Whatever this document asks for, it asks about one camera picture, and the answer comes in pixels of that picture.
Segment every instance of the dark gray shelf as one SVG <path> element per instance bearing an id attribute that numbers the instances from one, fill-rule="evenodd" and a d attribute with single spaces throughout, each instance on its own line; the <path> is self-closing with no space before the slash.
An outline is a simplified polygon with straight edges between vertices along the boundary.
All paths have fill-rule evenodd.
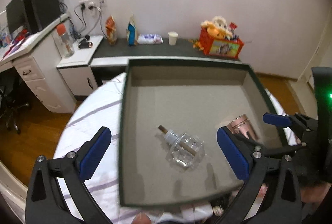
<path id="1" fill-rule="evenodd" d="M 129 46 L 126 39 L 118 39 L 117 43 L 111 46 L 106 39 L 103 39 L 93 58 L 117 56 L 186 56 L 239 61 L 229 57 L 206 56 L 202 51 L 194 49 L 193 44 L 186 39 L 178 39 L 174 46 L 168 44 L 168 39 L 163 39 L 163 41 L 164 43 L 162 44 Z"/>

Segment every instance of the blue gripper pad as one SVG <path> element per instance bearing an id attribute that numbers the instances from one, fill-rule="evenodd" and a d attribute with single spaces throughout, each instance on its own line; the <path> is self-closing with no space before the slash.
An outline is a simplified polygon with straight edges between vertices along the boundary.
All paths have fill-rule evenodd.
<path id="1" fill-rule="evenodd" d="M 292 125 L 292 121 L 288 116 L 273 114 L 273 113 L 265 113 L 263 115 L 264 123 L 275 125 L 277 127 L 288 128 Z"/>
<path id="2" fill-rule="evenodd" d="M 217 142 L 237 179 L 247 181 L 250 173 L 249 164 L 223 128 L 217 131 Z"/>
<path id="3" fill-rule="evenodd" d="M 88 148 L 87 153 L 83 155 L 83 158 L 79 162 L 78 176 L 81 181 L 88 180 L 93 176 L 93 173 L 97 169 L 102 157 L 111 143 L 111 140 L 111 131 L 106 127 L 102 127 L 91 141 L 86 142 L 87 145 L 90 145 L 89 143 L 93 144 L 90 145 L 91 147 Z"/>

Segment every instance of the white cabinet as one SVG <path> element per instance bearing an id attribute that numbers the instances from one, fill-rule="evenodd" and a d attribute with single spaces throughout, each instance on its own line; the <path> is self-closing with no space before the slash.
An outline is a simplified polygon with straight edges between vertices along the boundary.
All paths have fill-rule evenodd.
<path id="1" fill-rule="evenodd" d="M 49 33 L 25 56 L 13 61 L 13 66 L 31 91 L 51 112 L 73 113 L 76 100 L 57 70 L 61 56 Z"/>
<path id="2" fill-rule="evenodd" d="M 75 96 L 88 96 L 98 87 L 90 66 L 59 69 L 59 72 Z"/>
<path id="3" fill-rule="evenodd" d="M 61 101 L 48 86 L 45 78 L 26 81 L 26 84 L 49 111 L 66 112 L 66 108 L 62 106 Z"/>

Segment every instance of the red basket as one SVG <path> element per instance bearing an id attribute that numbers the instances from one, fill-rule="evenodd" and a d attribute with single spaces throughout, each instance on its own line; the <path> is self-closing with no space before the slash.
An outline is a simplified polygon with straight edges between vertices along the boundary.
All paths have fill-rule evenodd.
<path id="1" fill-rule="evenodd" d="M 206 55 L 227 56 L 238 59 L 239 53 L 244 43 L 237 39 L 233 40 L 219 40 L 209 35 L 208 29 L 202 27 L 200 31 L 199 42 L 204 48 L 203 52 Z"/>

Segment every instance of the power outlet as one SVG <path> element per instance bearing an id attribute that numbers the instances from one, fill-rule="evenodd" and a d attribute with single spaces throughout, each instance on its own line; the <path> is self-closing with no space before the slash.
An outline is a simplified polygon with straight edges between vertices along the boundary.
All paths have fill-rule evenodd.
<path id="1" fill-rule="evenodd" d="M 107 0 L 81 0 L 79 4 L 84 3 L 86 6 L 86 10 L 88 9 L 88 6 L 94 5 L 96 7 L 99 7 L 102 11 L 107 7 Z"/>

